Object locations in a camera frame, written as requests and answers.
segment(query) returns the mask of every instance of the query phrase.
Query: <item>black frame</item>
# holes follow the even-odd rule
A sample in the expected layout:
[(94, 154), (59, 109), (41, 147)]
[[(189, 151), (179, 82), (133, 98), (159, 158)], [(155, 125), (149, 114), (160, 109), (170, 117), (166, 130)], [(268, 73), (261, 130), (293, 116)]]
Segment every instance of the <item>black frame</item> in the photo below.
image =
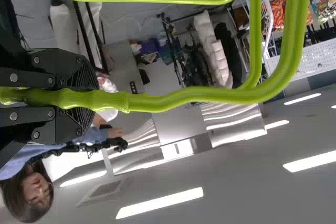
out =
[(90, 9), (90, 6), (89, 6), (89, 3), (88, 2), (85, 2), (85, 5), (86, 5), (86, 9), (88, 11), (88, 14), (89, 14), (89, 18), (90, 18), (90, 22), (91, 22), (91, 25), (92, 25), (92, 30), (93, 30), (93, 33), (94, 33), (94, 36), (96, 38), (96, 42), (97, 42), (97, 46), (98, 46), (98, 49), (99, 49), (99, 54), (100, 54), (100, 58), (101, 58), (101, 64), (103, 66), (103, 68), (98, 68), (96, 66), (96, 64), (94, 63), (94, 59), (93, 59), (93, 54), (92, 54), (92, 50), (91, 50), (91, 47), (90, 47), (90, 43), (89, 43), (89, 39), (88, 39), (88, 35), (87, 35), (87, 32), (85, 30), (85, 26), (84, 26), (84, 22), (83, 22), (83, 18), (82, 18), (82, 15), (80, 13), (80, 9), (79, 9), (79, 6), (78, 6), (78, 2), (77, 1), (74, 1), (73, 2), (73, 6), (75, 7), (75, 11), (76, 11), (76, 15), (77, 15), (77, 19), (78, 19), (78, 23), (79, 23), (79, 27), (80, 27), (80, 30), (83, 34), (83, 39), (84, 39), (84, 43), (85, 43), (85, 47), (86, 47), (86, 50), (88, 52), (88, 56), (89, 56), (89, 60), (90, 60), (90, 63), (91, 65), (93, 66), (94, 70), (99, 72), (99, 73), (103, 73), (103, 74), (107, 74), (109, 75), (110, 74), (110, 71), (108, 69), (108, 66), (107, 66), (107, 63), (106, 63), (106, 58), (105, 58), (105, 54), (102, 50), (102, 43), (101, 43), (101, 40), (99, 38), (99, 35), (98, 35), (98, 32), (97, 32), (97, 28), (96, 28), (96, 25), (95, 25), (95, 22), (93, 20), (93, 16), (92, 16), (92, 12), (91, 12), (91, 9)]

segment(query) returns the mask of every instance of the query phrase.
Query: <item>snack package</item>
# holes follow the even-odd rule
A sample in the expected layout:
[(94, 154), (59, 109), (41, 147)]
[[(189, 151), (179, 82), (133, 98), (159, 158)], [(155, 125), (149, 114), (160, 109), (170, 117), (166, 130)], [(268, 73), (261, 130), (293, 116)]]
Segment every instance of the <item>snack package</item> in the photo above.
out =
[[(285, 24), (286, 0), (274, 0), (270, 2), (270, 5), (272, 8), (273, 17), (274, 17), (272, 31), (282, 31), (284, 28), (283, 26)], [(308, 9), (306, 23), (307, 25), (310, 25), (313, 23), (313, 17), (310, 14), (309, 9)], [(264, 18), (261, 23), (263, 35), (266, 34), (266, 28), (268, 24), (269, 24), (269, 21), (266, 18)]]
[(310, 4), (320, 24), (336, 16), (336, 0), (310, 0)]

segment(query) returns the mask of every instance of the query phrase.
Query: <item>pegboard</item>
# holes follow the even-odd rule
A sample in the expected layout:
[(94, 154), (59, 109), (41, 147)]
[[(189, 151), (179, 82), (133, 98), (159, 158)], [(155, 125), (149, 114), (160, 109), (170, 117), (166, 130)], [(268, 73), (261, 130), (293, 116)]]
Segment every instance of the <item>pegboard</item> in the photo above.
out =
[[(270, 76), (278, 65), (280, 56), (265, 60), (265, 67)], [(336, 69), (336, 38), (303, 49), (301, 64), (296, 76), (291, 80), (300, 80), (319, 73)]]

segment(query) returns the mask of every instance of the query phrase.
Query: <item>blue object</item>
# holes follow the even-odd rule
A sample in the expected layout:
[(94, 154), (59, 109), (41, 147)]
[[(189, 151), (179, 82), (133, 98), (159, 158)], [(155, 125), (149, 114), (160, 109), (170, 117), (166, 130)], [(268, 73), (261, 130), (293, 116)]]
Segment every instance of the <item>blue object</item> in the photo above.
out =
[(159, 42), (157, 39), (152, 38), (141, 43), (141, 49), (140, 49), (141, 56), (149, 55), (158, 51), (159, 51)]
[[(72, 142), (77, 143), (100, 143), (108, 138), (108, 129), (99, 130), (96, 127), (91, 127), (90, 130), (82, 137), (79, 137)], [(50, 150), (59, 150), (62, 145), (26, 145), (22, 148), (4, 167), (0, 169), (0, 180), (5, 180), (17, 174), (30, 158), (40, 155)]]

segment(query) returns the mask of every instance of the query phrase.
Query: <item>green metal bar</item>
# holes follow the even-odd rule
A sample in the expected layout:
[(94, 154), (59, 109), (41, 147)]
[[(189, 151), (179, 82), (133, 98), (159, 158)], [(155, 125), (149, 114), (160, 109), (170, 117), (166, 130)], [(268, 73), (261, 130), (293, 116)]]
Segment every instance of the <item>green metal bar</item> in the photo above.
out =
[[(257, 58), (261, 56), (261, 23), (260, 1), (252, 0), (250, 5), (251, 31), (250, 41), (255, 50), (255, 62), (252, 67), (258, 67)], [(283, 34), (281, 57), (273, 75), (263, 84), (249, 88), (254, 84), (251, 77), (246, 89), (226, 90), (213, 87), (189, 87), (162, 97), (147, 94), (129, 94), (127, 92), (106, 93), (102, 90), (74, 92), (69, 89), (47, 91), (41, 89), (14, 90), (0, 88), (0, 102), (26, 102), (29, 105), (55, 105), (63, 109), (77, 106), (94, 111), (115, 108), (123, 112), (163, 112), (189, 102), (217, 102), (234, 104), (253, 104), (264, 102), (280, 93), (290, 82), (299, 68), (303, 40), (306, 27), (309, 0), (287, 0), (285, 30)]]

